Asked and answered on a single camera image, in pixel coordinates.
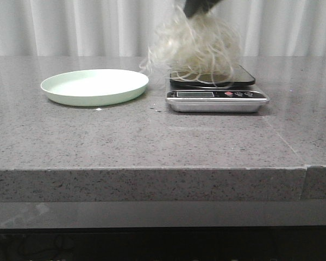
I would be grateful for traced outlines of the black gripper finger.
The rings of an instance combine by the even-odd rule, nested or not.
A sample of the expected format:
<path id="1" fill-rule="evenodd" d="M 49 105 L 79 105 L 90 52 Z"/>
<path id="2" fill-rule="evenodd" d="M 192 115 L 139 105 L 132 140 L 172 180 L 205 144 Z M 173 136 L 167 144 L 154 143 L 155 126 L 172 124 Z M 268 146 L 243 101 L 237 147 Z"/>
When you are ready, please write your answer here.
<path id="1" fill-rule="evenodd" d="M 196 14 L 206 14 L 221 0 L 186 0 L 183 12 L 187 18 L 192 18 Z"/>

